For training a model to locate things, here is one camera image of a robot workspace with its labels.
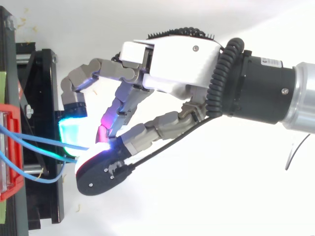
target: black frame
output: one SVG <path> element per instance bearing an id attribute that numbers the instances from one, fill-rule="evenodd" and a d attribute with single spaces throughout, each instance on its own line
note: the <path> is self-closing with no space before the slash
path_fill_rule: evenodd
<path id="1" fill-rule="evenodd" d="M 35 50 L 35 43 L 17 43 L 17 55 L 28 54 L 28 64 L 18 65 L 18 76 L 25 98 L 20 100 L 22 131 L 48 139 L 59 140 L 57 75 L 55 53 L 50 49 Z M 27 119 L 25 106 L 29 104 L 34 114 Z M 46 144 L 36 146 L 54 153 L 64 154 L 63 149 Z M 23 149 L 24 164 L 40 164 L 46 178 L 54 178 L 61 169 L 59 161 Z M 40 229 L 40 219 L 52 219 L 52 224 L 64 218 L 63 180 L 43 184 L 26 180 L 29 230 Z"/>
<path id="2" fill-rule="evenodd" d="M 5 102 L 20 106 L 14 31 L 5 21 L 11 14 L 0 6 L 0 71 L 6 72 Z M 28 236 L 28 215 L 25 185 L 6 202 L 6 221 L 0 225 L 0 235 Z"/>

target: red clamp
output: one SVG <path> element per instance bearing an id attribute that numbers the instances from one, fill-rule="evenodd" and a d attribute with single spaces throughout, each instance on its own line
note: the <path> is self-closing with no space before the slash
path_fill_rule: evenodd
<path id="1" fill-rule="evenodd" d="M 0 104 L 0 121 L 2 121 L 3 126 L 11 132 L 20 133 L 20 108 L 8 104 Z M 20 144 L 4 136 L 4 139 L 0 138 L 0 149 L 11 162 L 21 170 L 23 169 L 22 147 Z M 0 202 L 17 193 L 22 188 L 23 184 L 23 176 L 9 168 L 0 159 Z"/>

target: screw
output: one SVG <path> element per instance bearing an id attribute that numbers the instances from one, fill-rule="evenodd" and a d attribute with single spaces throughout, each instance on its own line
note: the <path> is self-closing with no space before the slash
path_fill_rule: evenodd
<path id="1" fill-rule="evenodd" d="M 199 47 L 196 45 L 196 46 L 194 46 L 192 49 L 193 49 L 194 52 L 198 52 Z"/>
<path id="2" fill-rule="evenodd" d="M 26 114 L 26 117 L 28 119 L 30 119 L 32 117 L 32 115 L 34 114 L 34 110 L 31 108 L 30 105 L 26 105 L 26 107 L 25 107 L 25 114 Z"/>
<path id="3" fill-rule="evenodd" d="M 57 56 L 57 54 L 53 54 L 53 63 L 54 64 L 58 63 L 58 56 Z"/>
<path id="4" fill-rule="evenodd" d="M 289 93 L 289 90 L 288 90 L 287 88 L 283 88 L 283 89 L 281 90 L 281 93 L 282 93 L 283 95 L 287 95 L 287 94 Z"/>
<path id="5" fill-rule="evenodd" d="M 16 30 L 15 26 L 16 26 L 16 19 L 14 16 L 8 16 L 5 20 L 5 26 L 9 29 L 9 30 Z"/>

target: red bracket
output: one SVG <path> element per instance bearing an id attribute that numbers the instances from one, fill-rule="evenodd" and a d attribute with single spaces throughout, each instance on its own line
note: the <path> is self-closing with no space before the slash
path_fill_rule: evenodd
<path id="1" fill-rule="evenodd" d="M 21 116 L 20 108 L 8 104 L 0 104 L 0 112 L 6 112 L 6 122 L 7 129 L 11 132 L 21 132 Z M 18 168 L 23 169 L 23 160 L 22 160 L 22 146 L 8 138 L 8 159 L 13 162 Z M 7 187 L 7 190 L 3 193 L 0 193 L 0 202 L 8 199 L 9 197 L 16 194 L 24 184 L 24 178 L 20 174 L 16 173 L 13 169 L 9 168 L 10 184 Z"/>

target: wood shaving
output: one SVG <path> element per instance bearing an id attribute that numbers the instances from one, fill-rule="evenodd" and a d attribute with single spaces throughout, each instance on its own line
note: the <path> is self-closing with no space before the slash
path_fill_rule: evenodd
<path id="1" fill-rule="evenodd" d="M 78 205 L 78 210 L 77 210 L 76 212 L 79 212 L 80 209 L 81 209 L 81 205 L 79 204 L 79 205 Z"/>
<path id="2" fill-rule="evenodd" d="M 66 175 L 67 175 L 67 174 L 65 174 L 65 175 L 63 176 L 63 183 L 64 183 L 64 178 L 66 177 Z"/>
<path id="3" fill-rule="evenodd" d="M 25 25 L 25 21 L 23 22 L 23 24 L 18 25 L 18 29 L 19 29 L 20 27 L 23 27 L 24 25 Z"/>
<path id="4" fill-rule="evenodd" d="M 44 172 L 44 168 L 41 168 L 41 172 L 39 173 L 39 176 L 35 179 L 38 180 L 41 177 L 41 174 Z"/>

